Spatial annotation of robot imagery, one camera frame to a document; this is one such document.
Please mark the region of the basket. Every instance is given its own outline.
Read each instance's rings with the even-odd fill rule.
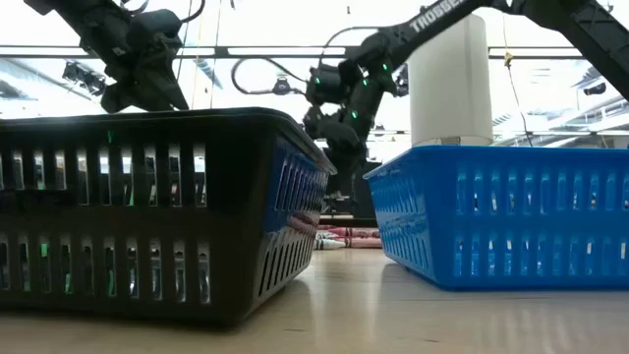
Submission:
[[[366,175],[385,254],[446,289],[629,286],[629,151],[414,147]]]
[[[310,262],[333,166],[262,108],[0,123],[0,307],[233,324]]]

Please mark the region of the cable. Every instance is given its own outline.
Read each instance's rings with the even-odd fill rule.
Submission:
[[[378,27],[374,27],[374,26],[356,26],[356,27],[350,27],[350,28],[342,29],[342,30],[338,31],[337,33],[333,34],[332,37],[330,39],[328,39],[327,42],[322,47],[321,55],[318,57],[318,66],[321,66],[321,63],[323,62],[323,56],[325,55],[325,49],[330,46],[330,43],[332,42],[332,40],[334,40],[337,36],[345,33],[346,31],[350,31],[350,30],[379,30],[379,28]]]
[[[240,85],[238,85],[238,82],[236,80],[236,73],[238,72],[238,69],[240,68],[241,64],[243,64],[247,60],[252,60],[252,59],[259,59],[259,60],[267,61],[267,62],[273,64],[275,67],[277,67],[282,72],[284,72],[287,75],[289,75],[290,77],[292,77],[293,79],[295,79],[297,81],[300,81],[302,83],[305,83],[305,84],[308,83],[308,81],[306,81],[306,80],[298,77],[297,75],[293,74],[290,70],[286,69],[283,65],[281,65],[280,63],[276,62],[275,60],[273,60],[271,58],[242,58],[239,61],[237,61],[236,64],[234,64],[234,67],[232,68],[232,84],[234,85],[234,88],[236,88],[241,93],[244,93],[244,94],[272,94],[273,93],[273,91],[270,90],[270,89],[249,91],[249,90],[244,89]],[[291,91],[293,93],[306,95],[303,91],[301,91],[298,88],[292,88]]]
[[[520,106],[520,98],[518,97],[518,91],[515,89],[513,74],[511,73],[511,60],[513,60],[513,55],[509,53],[509,44],[507,43],[507,24],[505,22],[504,13],[502,13],[502,35],[504,37],[504,66],[507,68],[507,72],[509,73],[509,82],[511,83],[511,88],[513,89],[515,103],[517,104],[518,111],[520,112],[520,116],[522,117],[522,123],[524,124],[524,134],[527,137],[527,141],[529,141],[529,146],[531,146],[532,148],[533,142],[531,141],[531,132],[529,132],[529,128],[527,127],[527,119],[524,116],[524,112],[522,112],[522,106]]]
[[[203,9],[205,8],[205,0],[200,0],[200,6],[199,9],[193,13],[191,16],[185,18],[184,20],[181,21],[182,24],[186,24],[192,20],[195,20],[197,17],[200,16],[200,13],[203,12]]]
[[[531,132],[529,132],[529,128],[527,127],[527,119],[522,112],[522,108],[520,108],[520,99],[518,98],[518,92],[515,89],[515,85],[513,84],[513,75],[511,75],[511,67],[507,67],[507,71],[509,72],[509,81],[511,82],[511,88],[513,89],[513,96],[515,97],[515,103],[518,105],[518,111],[520,111],[520,116],[522,116],[522,123],[524,123],[524,134],[527,136],[527,140],[529,141],[529,145],[531,148],[533,147],[533,142],[531,141]]]

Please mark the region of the black plastic basket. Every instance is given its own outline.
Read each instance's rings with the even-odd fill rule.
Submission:
[[[0,306],[236,323],[308,266],[334,167],[262,108],[0,122]]]

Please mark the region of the ceiling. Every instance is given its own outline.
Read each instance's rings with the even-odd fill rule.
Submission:
[[[133,8],[141,2],[133,0],[128,7]],[[194,11],[199,2],[200,0],[150,0],[147,9],[168,8],[183,18],[188,15],[191,3]],[[389,0],[383,6],[379,1],[358,0],[207,0],[200,19],[192,22],[188,28],[183,27],[180,36],[187,39],[188,46],[322,45],[333,33],[346,27],[388,26],[404,22],[417,13],[421,5],[432,2],[433,0]],[[629,3],[610,0],[610,4],[614,6],[612,14],[625,26],[629,26]],[[547,49],[536,49],[544,56],[561,55],[562,51],[556,47],[570,45],[560,34],[541,29],[525,18],[503,17],[501,13],[491,9],[481,9],[477,11],[477,15],[486,21],[489,46],[504,47],[504,32],[510,47],[546,47]],[[357,45],[368,34],[366,30],[350,31],[340,35],[332,44]],[[22,50],[25,53],[34,50],[11,48],[12,45],[74,47],[78,43],[77,35],[56,14],[41,17],[25,5],[23,0],[3,0],[0,11],[0,54],[3,50]],[[81,51],[73,48],[46,50]],[[316,65],[315,59],[277,60],[302,78],[308,76],[309,67]],[[1,100],[0,112],[4,111],[4,114],[0,114],[3,114],[3,118],[102,112],[96,97],[61,78],[66,60],[0,59],[0,62],[3,61],[9,63],[5,63],[5,67],[13,65],[29,73],[16,74],[17,76],[7,80],[18,88],[27,88],[24,91],[30,98]],[[104,65],[99,60],[81,59],[80,62],[95,72],[104,72]],[[175,61],[174,70],[180,73],[180,86],[194,109],[267,106],[286,111],[295,119],[301,120],[309,106],[300,95],[251,96],[239,93],[230,82],[230,71],[235,62],[235,59],[206,59],[203,65],[198,66],[193,59]],[[338,60],[328,59],[326,62],[334,64]],[[2,68],[0,64],[0,73],[4,72],[6,78],[8,74]],[[527,122],[530,122],[529,130],[588,129],[589,124],[600,123],[606,119],[606,115],[599,114],[597,118],[593,113],[592,118],[587,118],[588,114],[581,113],[602,102],[613,102],[618,96],[613,88],[604,95],[584,96],[580,89],[574,87],[584,77],[592,77],[591,66],[584,60],[516,60],[512,72],[514,86],[520,98],[520,108],[526,115]],[[489,60],[489,73],[494,130],[500,133],[500,139],[513,141],[521,135],[524,128],[502,60]],[[270,89],[279,75],[281,73],[270,64],[251,60],[241,66],[237,80],[246,89]],[[32,82],[35,81],[48,90],[55,86],[57,88],[52,89],[54,94],[50,91],[44,94],[41,90],[32,88]],[[293,87],[304,89],[304,85],[298,81],[289,79],[289,83]],[[378,111],[376,124],[382,125],[386,130],[408,131],[409,110],[408,97],[393,98],[386,95]],[[620,123],[624,122],[622,117],[616,119],[618,125],[612,125],[612,128],[621,126]],[[398,137],[392,146],[405,148],[408,144],[404,143],[406,141],[406,138]]]

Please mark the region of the blue plastic basket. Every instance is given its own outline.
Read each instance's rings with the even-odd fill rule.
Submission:
[[[448,289],[629,286],[629,151],[414,147],[365,176],[384,253]]]

